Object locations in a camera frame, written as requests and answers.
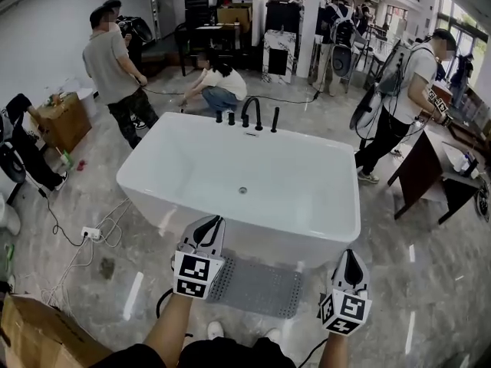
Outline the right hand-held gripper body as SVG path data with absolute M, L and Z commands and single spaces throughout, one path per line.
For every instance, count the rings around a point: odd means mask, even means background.
M 330 333 L 350 336 L 363 327 L 371 310 L 372 300 L 366 291 L 361 296 L 333 289 L 321 297 L 320 320 L 322 327 Z

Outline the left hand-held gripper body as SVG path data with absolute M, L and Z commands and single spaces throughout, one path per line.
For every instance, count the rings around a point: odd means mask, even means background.
M 207 299 L 225 259 L 206 258 L 195 251 L 180 251 L 177 245 L 173 256 L 173 293 L 183 296 Z

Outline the grey perforated bath mat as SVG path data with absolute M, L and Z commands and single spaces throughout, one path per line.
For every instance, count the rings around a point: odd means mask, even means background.
M 297 313 L 303 274 L 290 267 L 270 266 L 234 251 L 222 253 L 225 263 L 206 301 L 280 319 Z

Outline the person's left forearm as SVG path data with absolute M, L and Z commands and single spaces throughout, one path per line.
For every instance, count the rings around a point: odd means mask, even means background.
M 167 368 L 176 368 L 186 337 L 193 299 L 171 294 L 160 318 L 147 335 L 145 345 L 160 356 Z

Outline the person's right leg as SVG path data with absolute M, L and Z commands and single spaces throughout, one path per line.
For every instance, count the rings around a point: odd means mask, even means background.
M 316 345 L 311 352 L 304 358 L 298 366 L 283 354 L 280 346 L 273 343 L 268 338 L 259 338 L 255 344 L 249 348 L 247 358 L 243 357 L 243 362 L 248 361 L 248 368 L 302 368 L 312 357 L 312 355 L 322 346 L 325 345 L 327 339 L 324 339 Z

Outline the person's leg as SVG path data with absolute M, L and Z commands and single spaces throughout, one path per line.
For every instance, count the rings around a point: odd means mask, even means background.
M 248 368 L 302 368 L 312 357 L 312 355 L 322 346 L 325 345 L 327 339 L 324 339 L 316 345 L 311 352 L 304 358 L 298 366 L 283 354 L 280 346 L 273 343 L 268 338 L 259 338 L 255 344 L 249 348 L 247 358 L 243 357 L 243 362 L 248 361 Z
M 250 350 L 234 340 L 217 337 L 184 347 L 177 368 L 248 368 Z

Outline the person's left leg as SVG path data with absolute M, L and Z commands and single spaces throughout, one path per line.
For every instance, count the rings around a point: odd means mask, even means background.
M 250 350 L 234 340 L 217 337 L 184 347 L 177 368 L 248 368 Z

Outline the dark brown desk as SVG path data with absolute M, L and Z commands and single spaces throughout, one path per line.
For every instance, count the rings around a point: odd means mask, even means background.
M 398 220 L 410 207 L 432 188 L 443 192 L 448 211 L 439 219 L 442 225 L 457 213 L 476 192 L 480 184 L 469 176 L 462 176 L 453 169 L 444 147 L 448 142 L 439 134 L 428 129 L 421 132 L 416 143 L 404 157 L 401 165 L 389 178 L 391 186 L 400 182 L 404 204 L 394 214 Z

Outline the black faucet spout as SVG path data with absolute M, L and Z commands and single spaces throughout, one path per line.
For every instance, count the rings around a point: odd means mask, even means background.
M 260 103 L 259 99 L 257 97 L 249 97 L 244 105 L 242 106 L 242 111 L 241 111 L 241 120 L 242 120 L 242 126 L 244 128 L 249 127 L 249 115 L 248 115 L 248 108 L 250 104 L 255 105 L 255 130 L 256 131 L 262 131 L 262 118 L 261 118 L 261 108 L 260 108 Z

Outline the large open cardboard box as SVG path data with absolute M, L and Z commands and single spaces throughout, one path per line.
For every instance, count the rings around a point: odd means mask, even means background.
M 64 312 L 20 295 L 4 300 L 0 341 L 6 368 L 90 368 L 112 354 Z

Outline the brown cardboard box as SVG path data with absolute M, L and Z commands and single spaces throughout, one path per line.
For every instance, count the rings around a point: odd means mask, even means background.
M 49 147 L 71 153 L 91 129 L 87 113 L 75 92 L 62 97 L 59 104 L 38 108 L 43 122 L 41 138 Z

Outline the white bucket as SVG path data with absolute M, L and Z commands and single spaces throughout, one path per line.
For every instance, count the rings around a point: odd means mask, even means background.
M 91 88 L 81 88 L 77 91 L 78 99 L 88 114 L 96 107 L 94 101 L 94 91 Z

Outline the white toilet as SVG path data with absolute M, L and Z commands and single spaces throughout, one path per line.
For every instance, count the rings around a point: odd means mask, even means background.
M 21 221 L 17 212 L 5 201 L 0 192 L 0 229 L 5 229 L 13 235 L 18 235 Z

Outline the marble pattern cabinet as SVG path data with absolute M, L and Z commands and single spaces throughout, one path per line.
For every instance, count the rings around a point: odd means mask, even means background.
M 295 59 L 297 35 L 269 29 L 263 45 L 262 80 L 266 83 L 290 84 Z

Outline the black table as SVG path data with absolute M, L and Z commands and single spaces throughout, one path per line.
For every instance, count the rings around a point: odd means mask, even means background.
M 188 28 L 178 25 L 173 33 L 180 59 L 180 70 L 186 76 L 186 62 L 196 67 L 197 58 L 209 49 L 233 66 L 240 65 L 244 57 L 242 26 L 239 22 L 221 25 L 202 25 Z

